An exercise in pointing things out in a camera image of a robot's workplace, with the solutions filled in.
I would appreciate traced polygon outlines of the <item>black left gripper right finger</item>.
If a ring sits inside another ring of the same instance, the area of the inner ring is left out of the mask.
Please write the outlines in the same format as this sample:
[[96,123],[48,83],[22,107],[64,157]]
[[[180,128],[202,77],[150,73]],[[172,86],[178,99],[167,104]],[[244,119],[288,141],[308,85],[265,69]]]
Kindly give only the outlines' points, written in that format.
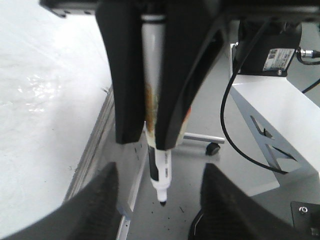
[[235,185],[215,164],[203,169],[200,210],[190,240],[311,240],[276,217]]

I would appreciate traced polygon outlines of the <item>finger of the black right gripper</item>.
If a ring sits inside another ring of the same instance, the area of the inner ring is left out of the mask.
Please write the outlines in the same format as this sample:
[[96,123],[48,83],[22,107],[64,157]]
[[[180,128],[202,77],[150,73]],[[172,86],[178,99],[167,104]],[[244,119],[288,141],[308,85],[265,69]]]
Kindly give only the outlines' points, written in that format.
[[100,0],[96,21],[112,80],[116,142],[134,143],[145,121],[141,14],[131,0]]
[[170,0],[155,142],[175,147],[183,121],[211,66],[226,42],[224,0]]

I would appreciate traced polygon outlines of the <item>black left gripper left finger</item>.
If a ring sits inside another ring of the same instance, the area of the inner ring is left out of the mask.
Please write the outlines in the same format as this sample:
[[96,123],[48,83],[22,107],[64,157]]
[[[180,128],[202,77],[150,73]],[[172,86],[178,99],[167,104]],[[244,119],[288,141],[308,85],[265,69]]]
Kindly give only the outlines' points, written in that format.
[[114,240],[119,228],[119,177],[108,163],[77,195],[8,240]]

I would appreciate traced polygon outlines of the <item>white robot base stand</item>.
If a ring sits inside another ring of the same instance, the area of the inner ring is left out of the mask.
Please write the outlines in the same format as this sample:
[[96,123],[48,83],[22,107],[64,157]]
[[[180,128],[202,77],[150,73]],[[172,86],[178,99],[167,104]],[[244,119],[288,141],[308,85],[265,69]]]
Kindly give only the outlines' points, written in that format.
[[255,196],[320,173],[320,108],[286,77],[238,74],[230,94],[268,164],[278,158],[300,167],[247,191]]

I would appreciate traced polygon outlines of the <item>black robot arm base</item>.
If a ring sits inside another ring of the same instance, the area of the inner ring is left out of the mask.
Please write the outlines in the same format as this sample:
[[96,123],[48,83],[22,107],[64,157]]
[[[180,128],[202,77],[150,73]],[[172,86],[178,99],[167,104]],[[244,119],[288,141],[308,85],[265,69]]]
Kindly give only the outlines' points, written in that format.
[[[262,22],[242,20],[238,28],[238,46],[233,64],[236,66]],[[241,75],[286,77],[302,37],[300,22],[272,21],[257,40],[239,70]]]

